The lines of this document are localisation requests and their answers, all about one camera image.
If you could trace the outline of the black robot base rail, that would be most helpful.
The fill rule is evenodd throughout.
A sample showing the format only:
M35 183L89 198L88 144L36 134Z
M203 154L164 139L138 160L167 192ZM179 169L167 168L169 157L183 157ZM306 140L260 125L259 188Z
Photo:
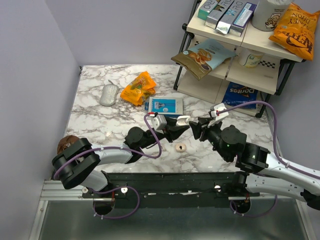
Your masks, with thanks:
M200 173L108 173L101 193L89 190L82 196L95 202L114 197L119 209L140 208L227 208L229 198L245 198L247 174Z

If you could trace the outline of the white earbud charging case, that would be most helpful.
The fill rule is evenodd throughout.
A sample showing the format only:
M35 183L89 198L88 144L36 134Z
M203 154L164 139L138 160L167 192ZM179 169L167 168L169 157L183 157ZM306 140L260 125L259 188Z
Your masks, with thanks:
M191 120L192 118L189 115L178 116L176 119L176 126L188 126Z

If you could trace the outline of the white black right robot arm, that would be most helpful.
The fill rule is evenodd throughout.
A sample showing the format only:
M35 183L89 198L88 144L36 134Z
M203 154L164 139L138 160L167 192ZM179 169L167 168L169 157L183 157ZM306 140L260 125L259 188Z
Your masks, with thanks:
M320 208L320 175L301 165L280 161L274 152L247 142L247 135L234 125L221 128L222 123L210 123L200 118L189 123L193 136L208 141L225 162L235 162L239 171L222 191L236 196L246 193L269 193L305 202L310 208Z

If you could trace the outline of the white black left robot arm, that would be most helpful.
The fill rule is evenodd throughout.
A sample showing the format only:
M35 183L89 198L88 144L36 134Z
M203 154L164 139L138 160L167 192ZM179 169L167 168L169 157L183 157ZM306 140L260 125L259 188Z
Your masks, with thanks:
M64 137L52 160L53 179L60 180L66 190L83 186L101 198L107 197L111 185L107 175L95 169L97 166L135 163L141 157L157 159L162 154L162 139L172 143L190 127L188 116L175 119L154 113L146 114L144 121L147 130L132 127L124 142L116 146L91 144L87 138L74 135Z

